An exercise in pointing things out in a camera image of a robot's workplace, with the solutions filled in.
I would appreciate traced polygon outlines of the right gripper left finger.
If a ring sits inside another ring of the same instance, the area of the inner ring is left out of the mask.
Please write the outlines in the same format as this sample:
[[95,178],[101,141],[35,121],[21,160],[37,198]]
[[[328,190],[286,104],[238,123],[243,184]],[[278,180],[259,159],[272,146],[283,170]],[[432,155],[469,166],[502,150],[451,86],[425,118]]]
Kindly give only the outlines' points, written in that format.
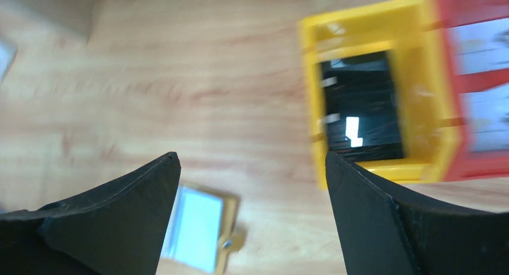
[[155,274],[181,175],[177,153],[35,211],[1,215],[2,274]]

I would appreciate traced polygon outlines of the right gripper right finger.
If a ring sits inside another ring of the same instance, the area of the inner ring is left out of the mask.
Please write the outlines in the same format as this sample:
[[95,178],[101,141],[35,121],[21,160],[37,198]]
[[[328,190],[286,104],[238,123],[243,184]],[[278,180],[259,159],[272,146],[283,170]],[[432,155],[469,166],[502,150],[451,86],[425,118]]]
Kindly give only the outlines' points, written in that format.
[[348,274],[507,274],[508,214],[444,202],[330,152],[325,170]]

